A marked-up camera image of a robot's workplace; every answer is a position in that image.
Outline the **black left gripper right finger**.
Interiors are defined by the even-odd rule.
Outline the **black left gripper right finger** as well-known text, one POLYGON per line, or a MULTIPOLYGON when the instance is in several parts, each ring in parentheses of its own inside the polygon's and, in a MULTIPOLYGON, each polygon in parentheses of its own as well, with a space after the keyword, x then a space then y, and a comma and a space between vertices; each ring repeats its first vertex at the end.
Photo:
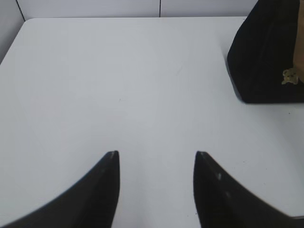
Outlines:
POLYGON ((265 203, 229 175, 207 152, 197 152, 193 192, 203 228, 302 228, 303 218, 290 217, 265 203))

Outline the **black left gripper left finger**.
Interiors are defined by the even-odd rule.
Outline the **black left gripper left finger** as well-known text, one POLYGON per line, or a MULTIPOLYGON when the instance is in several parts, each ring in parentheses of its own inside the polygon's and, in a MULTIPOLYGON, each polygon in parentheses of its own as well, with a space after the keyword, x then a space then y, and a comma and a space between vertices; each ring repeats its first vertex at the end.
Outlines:
POLYGON ((120 192, 119 152, 107 152, 72 187, 8 228, 110 228, 120 192))

